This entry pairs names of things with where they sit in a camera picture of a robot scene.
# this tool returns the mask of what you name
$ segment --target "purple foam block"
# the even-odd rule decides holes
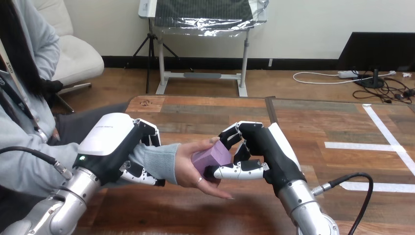
[[[226,149],[222,142],[218,141],[212,148],[193,154],[192,163],[202,177],[204,177],[203,173],[206,166],[226,165],[231,163],[231,153]]]

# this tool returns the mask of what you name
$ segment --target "plastic wrap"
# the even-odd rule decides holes
[[[157,0],[154,26],[167,34],[236,36],[267,21],[269,0]]]

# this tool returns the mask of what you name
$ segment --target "chair leg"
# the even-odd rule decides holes
[[[56,94],[56,98],[58,98],[58,101],[65,107],[65,109],[69,110],[72,114],[75,113],[75,111],[73,110],[73,108],[71,108],[68,103],[66,103],[64,101],[64,99],[62,99],[62,97],[60,97],[58,94]]]
[[[65,88],[65,89],[62,89],[60,92],[58,92],[58,94],[65,94],[65,93],[76,91],[76,90],[79,90],[79,89],[82,89],[82,88],[85,88],[85,87],[92,87],[92,84],[91,83],[84,83],[84,84],[79,84],[79,85],[76,85],[76,86],[73,86],[73,87]]]

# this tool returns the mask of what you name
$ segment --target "black baseboard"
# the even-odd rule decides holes
[[[130,62],[130,56],[102,56],[106,68],[123,68]],[[337,60],[333,59],[273,59],[272,66],[269,67],[269,59],[248,59],[248,70],[336,70]],[[240,70],[242,68],[242,58],[180,58],[178,61],[174,57],[164,58],[166,70],[188,69],[207,70]],[[147,56],[137,56],[129,68],[146,69]],[[151,62],[151,68],[159,68],[158,57]]]

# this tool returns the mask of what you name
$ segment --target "white armchair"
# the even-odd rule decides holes
[[[32,0],[36,9],[51,24],[60,36],[61,55],[52,81],[59,80],[66,87],[64,94],[84,87],[90,83],[67,88],[68,85],[99,76],[104,71],[104,61],[99,53],[88,43],[73,36],[72,22],[63,0]],[[67,109],[73,109],[63,100]]]

